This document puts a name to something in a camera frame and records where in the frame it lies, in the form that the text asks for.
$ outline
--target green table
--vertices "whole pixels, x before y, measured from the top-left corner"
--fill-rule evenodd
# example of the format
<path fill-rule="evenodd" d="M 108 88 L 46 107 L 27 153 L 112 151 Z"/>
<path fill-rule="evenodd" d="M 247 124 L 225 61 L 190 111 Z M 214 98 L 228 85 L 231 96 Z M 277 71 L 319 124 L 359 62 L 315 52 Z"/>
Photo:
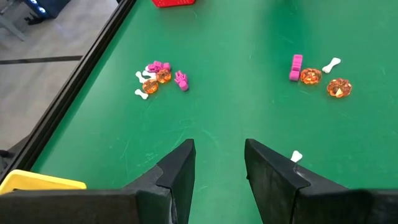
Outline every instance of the green table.
<path fill-rule="evenodd" d="M 190 223 L 261 222 L 245 179 L 246 138 L 286 157 L 298 150 L 300 165 L 351 189 L 398 186 L 398 2 L 131 6 L 122 1 L 34 129 L 25 150 L 43 150 L 23 167 L 115 189 L 193 138 Z M 308 86 L 289 81 L 293 54 L 304 68 L 342 63 Z M 186 73 L 189 91 L 170 82 L 146 101 L 136 96 L 134 74 L 154 60 Z M 347 98 L 326 92 L 338 77 L 353 85 Z"/>

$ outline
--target yellow object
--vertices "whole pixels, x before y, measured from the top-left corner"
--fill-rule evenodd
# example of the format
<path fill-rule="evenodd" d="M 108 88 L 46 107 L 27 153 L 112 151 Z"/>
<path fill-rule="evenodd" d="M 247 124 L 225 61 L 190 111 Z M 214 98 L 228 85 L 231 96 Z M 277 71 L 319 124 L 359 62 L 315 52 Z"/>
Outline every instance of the yellow object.
<path fill-rule="evenodd" d="M 36 174 L 24 170 L 13 170 L 0 185 L 0 195 L 13 190 L 73 190 L 86 189 L 83 182 Z"/>

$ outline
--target gray floor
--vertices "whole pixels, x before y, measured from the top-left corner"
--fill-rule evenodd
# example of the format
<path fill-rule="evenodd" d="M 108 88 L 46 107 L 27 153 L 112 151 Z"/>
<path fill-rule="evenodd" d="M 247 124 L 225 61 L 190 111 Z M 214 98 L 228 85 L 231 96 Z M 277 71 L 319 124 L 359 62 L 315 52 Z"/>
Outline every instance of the gray floor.
<path fill-rule="evenodd" d="M 9 19 L 28 39 L 0 30 L 0 60 L 84 55 L 116 6 L 116 0 L 71 0 L 55 20 L 27 26 L 29 9 L 21 4 Z M 0 149 L 32 131 L 77 63 L 0 65 Z"/>

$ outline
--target red basket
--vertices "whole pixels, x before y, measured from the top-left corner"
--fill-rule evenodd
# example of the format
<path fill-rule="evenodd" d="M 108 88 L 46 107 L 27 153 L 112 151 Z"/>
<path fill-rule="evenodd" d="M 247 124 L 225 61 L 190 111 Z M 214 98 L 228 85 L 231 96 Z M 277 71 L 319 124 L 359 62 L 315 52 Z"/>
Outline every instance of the red basket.
<path fill-rule="evenodd" d="M 152 0 L 156 7 L 184 6 L 195 3 L 195 0 Z"/>

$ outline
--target pink toy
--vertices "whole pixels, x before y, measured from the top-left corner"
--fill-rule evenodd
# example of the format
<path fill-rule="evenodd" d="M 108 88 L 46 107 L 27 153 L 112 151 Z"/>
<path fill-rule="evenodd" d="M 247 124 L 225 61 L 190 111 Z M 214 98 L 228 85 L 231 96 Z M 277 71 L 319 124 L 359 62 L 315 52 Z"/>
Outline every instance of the pink toy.
<path fill-rule="evenodd" d="M 300 79 L 301 64 L 303 62 L 303 55 L 294 55 L 292 70 L 290 71 L 289 79 L 298 81 Z"/>
<path fill-rule="evenodd" d="M 164 69 L 164 68 L 170 71 L 171 66 L 168 62 L 162 63 L 162 62 L 155 61 L 153 64 L 149 64 L 146 67 L 146 70 L 148 72 L 158 72 L 159 70 Z"/>
<path fill-rule="evenodd" d="M 174 81 L 178 84 L 182 91 L 186 91 L 189 88 L 187 75 L 183 74 L 181 71 L 175 73 Z"/>

